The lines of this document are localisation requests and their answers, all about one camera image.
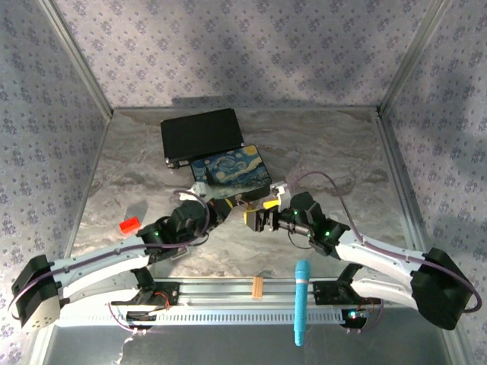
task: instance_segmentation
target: starry night painting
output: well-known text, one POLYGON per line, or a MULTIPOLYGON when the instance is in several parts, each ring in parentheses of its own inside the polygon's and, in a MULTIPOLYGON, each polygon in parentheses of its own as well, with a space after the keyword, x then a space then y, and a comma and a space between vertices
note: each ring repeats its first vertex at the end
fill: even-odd
POLYGON ((254 145, 193 161, 191 168, 196 181, 218 192, 215 198, 244 194, 272 183, 254 145))

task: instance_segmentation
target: blue cylindrical object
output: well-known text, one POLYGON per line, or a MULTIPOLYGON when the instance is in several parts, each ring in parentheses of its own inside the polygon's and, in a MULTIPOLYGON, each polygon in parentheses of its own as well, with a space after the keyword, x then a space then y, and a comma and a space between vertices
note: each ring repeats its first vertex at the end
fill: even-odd
POLYGON ((294 302, 294 342, 296 346, 304 343, 306 333, 307 286, 311 276, 310 262, 300 260, 296 264, 296 299, 294 302))

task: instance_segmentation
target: floral wallpaper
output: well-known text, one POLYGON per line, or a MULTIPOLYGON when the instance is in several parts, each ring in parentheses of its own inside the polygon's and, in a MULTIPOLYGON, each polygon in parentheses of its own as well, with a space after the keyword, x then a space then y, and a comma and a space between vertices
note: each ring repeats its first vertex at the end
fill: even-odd
POLYGON ((57 0, 112 108, 378 105, 430 0, 57 0))
MULTIPOLYGON (((487 4, 461 0, 445 14, 392 109, 392 123, 433 245, 487 291, 487 4)), ((487 363, 487 306, 465 316, 487 363)))
POLYGON ((34 0, 0 0, 0 363, 26 335, 8 318, 11 283, 36 255, 62 255, 104 127, 34 0))

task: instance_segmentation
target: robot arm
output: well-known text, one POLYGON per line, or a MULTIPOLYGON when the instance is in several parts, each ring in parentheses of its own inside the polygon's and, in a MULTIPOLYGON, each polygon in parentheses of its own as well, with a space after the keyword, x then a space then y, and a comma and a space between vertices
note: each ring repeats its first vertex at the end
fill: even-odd
MULTIPOLYGON (((197 245, 193 240, 223 223, 233 208, 227 199, 202 203, 205 202, 186 200, 171 216, 149 224, 111 247, 54 262, 48 262, 44 255, 31 259, 12 286, 15 295, 12 304, 17 307, 22 327, 26 330, 44 327, 59 318, 64 305, 87 303, 88 298, 96 303, 110 299, 159 305, 147 266, 176 255, 178 247, 197 245)), ((451 276, 425 263, 433 262, 465 278, 446 253, 438 249, 428 254, 399 249, 368 237, 359 240, 349 226, 326 217, 307 192, 292 198, 283 195, 278 203, 246 212, 247 226, 256 232, 268 227, 307 236, 321 255, 352 263, 333 287, 321 290, 328 295, 327 303, 381 298, 417 309, 443 329, 455 328, 472 293, 451 276), (384 252, 395 252, 397 257, 384 252), (360 278, 363 266, 383 276, 360 278)))

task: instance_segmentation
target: gray marble table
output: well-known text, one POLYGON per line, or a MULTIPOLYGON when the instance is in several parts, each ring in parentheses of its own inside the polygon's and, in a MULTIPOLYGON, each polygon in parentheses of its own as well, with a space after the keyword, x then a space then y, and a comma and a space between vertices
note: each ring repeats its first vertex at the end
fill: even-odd
MULTIPOLYGON (((137 216, 142 225, 168 215, 179 204, 172 191, 190 187, 191 169, 169 170, 164 163, 159 122, 191 112, 117 110, 73 246, 74 256, 124 239, 118 224, 137 216)), ((399 205, 368 111, 237 110, 247 144, 255 144, 273 181, 292 180, 310 170, 331 175, 362 233, 406 247, 399 205)), ((294 192, 308 191, 333 219, 347 222, 331 185, 320 176, 303 179, 294 192)), ((254 233, 244 225, 244 208, 231 216, 208 242, 178 260, 151 268, 157 277, 292 277, 297 260, 309 259, 314 277, 337 276, 344 262, 299 250, 286 232, 254 233)), ((305 238, 294 237, 306 246, 305 238)))

